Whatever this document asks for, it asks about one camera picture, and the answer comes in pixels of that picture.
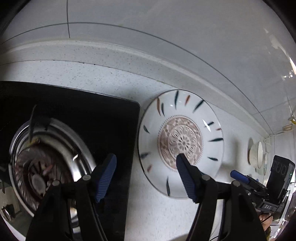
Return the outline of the person's right hand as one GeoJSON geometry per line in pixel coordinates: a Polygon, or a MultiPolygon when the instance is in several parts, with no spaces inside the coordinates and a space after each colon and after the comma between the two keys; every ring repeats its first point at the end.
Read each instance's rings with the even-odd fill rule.
{"type": "Polygon", "coordinates": [[[260,223],[263,227],[263,230],[264,230],[264,233],[266,236],[266,240],[269,241],[270,233],[271,233],[270,225],[273,221],[273,216],[271,214],[261,214],[259,216],[259,220],[260,220],[260,223]]]}

